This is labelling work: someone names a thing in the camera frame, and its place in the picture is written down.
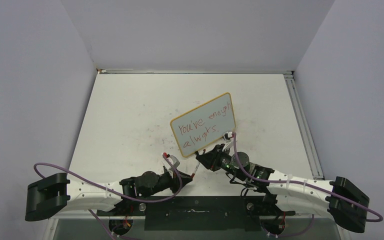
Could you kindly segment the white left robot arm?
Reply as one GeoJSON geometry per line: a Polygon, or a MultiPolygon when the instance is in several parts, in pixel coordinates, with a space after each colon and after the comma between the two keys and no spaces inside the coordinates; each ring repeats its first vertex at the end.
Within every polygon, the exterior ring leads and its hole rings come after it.
{"type": "Polygon", "coordinates": [[[135,202],[147,203],[150,196],[164,190],[177,195],[192,180],[191,175],[166,168],[162,174],[146,171],[140,176],[95,184],[70,180],[67,173],[56,173],[28,185],[24,219],[36,222],[59,212],[80,210],[114,212],[121,216],[135,202]]]}

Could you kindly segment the yellow framed whiteboard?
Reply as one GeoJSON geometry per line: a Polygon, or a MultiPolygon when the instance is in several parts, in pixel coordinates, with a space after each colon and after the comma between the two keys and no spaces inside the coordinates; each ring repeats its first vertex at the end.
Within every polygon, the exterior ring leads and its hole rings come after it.
{"type": "Polygon", "coordinates": [[[237,124],[229,92],[189,110],[170,121],[182,157],[187,158],[235,130],[237,124]]]}

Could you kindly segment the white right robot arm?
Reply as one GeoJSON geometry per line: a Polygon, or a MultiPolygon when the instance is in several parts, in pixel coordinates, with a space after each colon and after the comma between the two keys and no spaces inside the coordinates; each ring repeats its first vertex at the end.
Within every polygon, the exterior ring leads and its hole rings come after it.
{"type": "Polygon", "coordinates": [[[364,233],[370,198],[345,177],[335,180],[305,179],[250,162],[245,152],[230,154],[224,144],[206,153],[195,152],[206,169],[224,170],[257,193],[263,193],[263,209],[269,214],[294,212],[333,220],[338,226],[364,233]]]}

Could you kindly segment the white whiteboard marker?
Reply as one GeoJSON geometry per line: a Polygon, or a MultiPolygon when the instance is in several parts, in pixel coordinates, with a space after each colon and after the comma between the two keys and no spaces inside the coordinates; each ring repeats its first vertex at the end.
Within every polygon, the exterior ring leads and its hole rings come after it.
{"type": "Polygon", "coordinates": [[[198,171],[200,165],[201,165],[200,162],[198,162],[198,163],[196,164],[195,169],[194,169],[194,171],[193,171],[192,174],[191,174],[191,178],[192,178],[192,179],[195,177],[195,175],[196,175],[196,173],[197,173],[197,171],[198,171]]]}

